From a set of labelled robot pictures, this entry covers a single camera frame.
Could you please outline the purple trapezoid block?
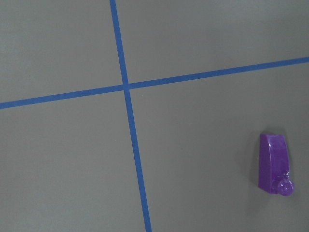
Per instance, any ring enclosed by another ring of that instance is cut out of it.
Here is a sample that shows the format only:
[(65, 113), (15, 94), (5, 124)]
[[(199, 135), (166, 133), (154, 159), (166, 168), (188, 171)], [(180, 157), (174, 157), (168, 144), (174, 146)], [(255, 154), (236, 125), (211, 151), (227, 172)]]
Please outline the purple trapezoid block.
[(282, 196), (290, 196), (294, 192), (288, 147), (283, 135), (260, 135), (258, 187), (269, 194)]

